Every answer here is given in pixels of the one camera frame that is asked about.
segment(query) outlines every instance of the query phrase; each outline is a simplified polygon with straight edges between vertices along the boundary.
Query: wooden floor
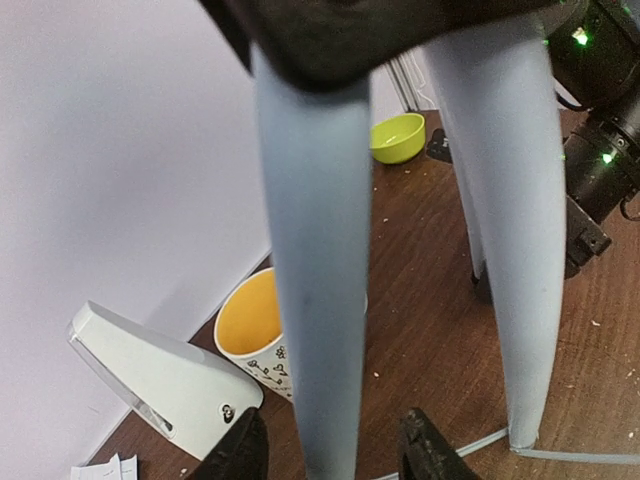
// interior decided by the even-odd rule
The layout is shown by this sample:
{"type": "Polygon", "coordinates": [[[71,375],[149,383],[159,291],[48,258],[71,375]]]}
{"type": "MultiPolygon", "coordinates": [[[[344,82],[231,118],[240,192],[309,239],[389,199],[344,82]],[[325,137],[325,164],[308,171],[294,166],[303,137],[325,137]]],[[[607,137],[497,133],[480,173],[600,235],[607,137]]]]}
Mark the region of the wooden floor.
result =
{"type": "MultiPolygon", "coordinates": [[[[563,116],[566,133],[578,120],[563,116]]],[[[439,126],[437,114],[427,114],[427,126],[439,126]]],[[[397,471],[397,421],[410,407],[421,407],[456,447],[506,426],[493,311],[471,287],[451,167],[420,157],[374,171],[358,479],[397,471]]],[[[614,245],[566,283],[538,448],[640,453],[640,225],[615,212],[605,230],[614,245]]],[[[194,343],[214,350],[212,322],[194,343]]],[[[261,414],[269,428],[269,478],[304,478],[291,405],[268,392],[261,414]]],[[[115,452],[138,454],[141,480],[184,478],[198,464],[134,415],[93,461],[115,452]]],[[[486,479],[640,477],[640,466],[520,458],[506,440],[467,461],[486,479]]]]}

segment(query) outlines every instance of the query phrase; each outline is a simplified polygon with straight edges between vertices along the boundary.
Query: patterned cup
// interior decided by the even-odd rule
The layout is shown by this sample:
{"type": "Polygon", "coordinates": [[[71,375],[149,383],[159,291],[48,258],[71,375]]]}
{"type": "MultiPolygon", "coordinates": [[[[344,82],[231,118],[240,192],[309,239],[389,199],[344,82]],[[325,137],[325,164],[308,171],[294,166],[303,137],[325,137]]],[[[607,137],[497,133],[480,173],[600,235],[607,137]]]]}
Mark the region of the patterned cup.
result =
{"type": "Polygon", "coordinates": [[[292,401],[273,268],[252,275],[229,295],[218,314],[213,336],[225,357],[292,401]]]}

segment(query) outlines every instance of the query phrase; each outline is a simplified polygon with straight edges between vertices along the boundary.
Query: paper scrap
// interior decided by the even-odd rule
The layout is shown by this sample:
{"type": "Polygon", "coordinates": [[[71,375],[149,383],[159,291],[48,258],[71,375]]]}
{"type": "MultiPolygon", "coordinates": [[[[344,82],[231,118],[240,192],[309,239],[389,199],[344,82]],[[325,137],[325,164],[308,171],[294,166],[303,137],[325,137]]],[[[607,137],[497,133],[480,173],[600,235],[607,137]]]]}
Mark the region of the paper scrap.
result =
{"type": "Polygon", "coordinates": [[[71,467],[71,480],[138,480],[138,456],[120,461],[116,453],[109,463],[71,467]]]}
{"type": "Polygon", "coordinates": [[[122,480],[138,480],[138,456],[120,462],[122,480]]]}
{"type": "Polygon", "coordinates": [[[120,457],[116,453],[109,463],[89,467],[71,467],[71,480],[122,480],[120,457]]]}

